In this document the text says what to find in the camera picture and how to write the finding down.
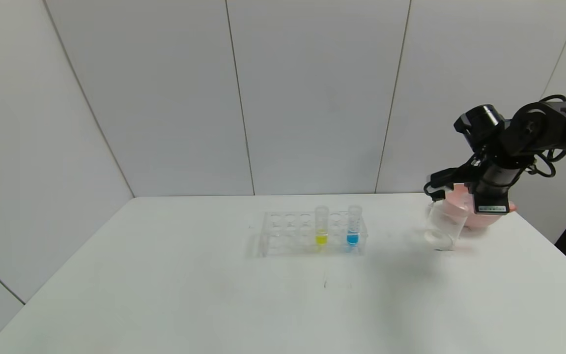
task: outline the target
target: pink container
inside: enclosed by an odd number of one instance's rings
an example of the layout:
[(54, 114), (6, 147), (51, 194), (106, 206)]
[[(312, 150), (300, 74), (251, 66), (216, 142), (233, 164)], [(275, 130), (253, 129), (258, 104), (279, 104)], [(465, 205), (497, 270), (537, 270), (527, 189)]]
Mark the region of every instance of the pink container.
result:
[[(469, 198), (468, 193), (469, 190), (464, 186), (464, 184), (454, 184), (453, 191), (447, 193), (445, 196), (448, 203), (444, 203), (445, 208), (449, 211), (452, 208), (469, 210), (469, 217), (467, 217), (467, 221), (464, 226), (473, 228), (487, 227), (502, 217), (502, 215), (482, 215), (473, 213), (473, 199)], [(517, 210), (514, 203), (510, 202), (509, 206), (510, 212)]]

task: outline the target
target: sticker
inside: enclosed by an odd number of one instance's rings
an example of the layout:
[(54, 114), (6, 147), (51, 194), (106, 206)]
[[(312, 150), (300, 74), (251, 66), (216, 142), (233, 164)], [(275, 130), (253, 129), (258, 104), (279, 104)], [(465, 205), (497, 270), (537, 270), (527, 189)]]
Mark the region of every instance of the sticker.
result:
[(508, 209), (506, 209), (506, 206), (478, 206), (478, 210), (491, 213), (505, 213)]

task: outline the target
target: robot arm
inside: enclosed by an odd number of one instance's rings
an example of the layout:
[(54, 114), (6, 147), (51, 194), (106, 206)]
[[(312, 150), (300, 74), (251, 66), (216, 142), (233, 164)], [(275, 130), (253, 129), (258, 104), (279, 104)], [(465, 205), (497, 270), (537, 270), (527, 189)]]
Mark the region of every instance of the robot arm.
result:
[[(548, 101), (553, 98), (563, 101)], [(434, 201), (442, 200), (454, 183), (464, 183), (473, 195), (475, 213), (506, 214), (508, 190), (523, 171), (554, 177), (553, 163), (566, 155), (566, 97), (553, 95), (530, 103), (512, 119), (504, 119), (492, 105), (481, 105), (460, 116), (453, 127), (464, 135), (474, 154), (458, 168), (433, 173), (424, 192)], [(563, 151), (554, 155), (555, 148)], [(550, 168), (549, 173), (536, 168), (536, 156)]]

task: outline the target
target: black cable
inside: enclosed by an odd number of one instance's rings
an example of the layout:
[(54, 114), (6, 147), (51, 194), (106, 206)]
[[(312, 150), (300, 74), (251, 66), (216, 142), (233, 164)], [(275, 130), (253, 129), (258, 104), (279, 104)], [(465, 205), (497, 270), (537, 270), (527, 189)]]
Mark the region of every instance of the black cable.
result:
[(551, 149), (547, 152), (547, 159), (552, 163), (557, 163), (562, 160), (563, 157), (566, 156), (566, 150), (562, 150), (560, 154), (554, 156), (554, 149)]
[(536, 167), (536, 164), (535, 164), (534, 167), (531, 170), (528, 171), (528, 174), (530, 174), (530, 175), (539, 174), (539, 175), (541, 175), (543, 177), (547, 177), (547, 178), (551, 178), (551, 177), (556, 176), (556, 168), (554, 167), (554, 164), (552, 163), (552, 161), (548, 160), (547, 157), (545, 157), (545, 155), (543, 155), (542, 152), (539, 152), (537, 154), (537, 156), (540, 157), (543, 160), (543, 162), (545, 162), (545, 164), (550, 168), (550, 172), (545, 173), (545, 172), (539, 170)]
[(566, 96), (563, 95), (563, 94), (552, 94), (550, 96), (542, 98), (541, 101), (539, 101), (539, 102), (546, 102), (546, 101), (550, 101), (552, 99), (559, 99), (563, 102), (566, 102)]

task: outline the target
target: clear plastic cup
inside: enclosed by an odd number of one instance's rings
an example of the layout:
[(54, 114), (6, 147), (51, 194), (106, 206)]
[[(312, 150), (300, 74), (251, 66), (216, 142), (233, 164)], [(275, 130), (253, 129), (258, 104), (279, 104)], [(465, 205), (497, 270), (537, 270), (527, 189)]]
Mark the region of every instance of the clear plastic cup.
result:
[(425, 224), (424, 238), (434, 249), (447, 251), (453, 249), (469, 211), (454, 206), (445, 200), (435, 202), (431, 206)]

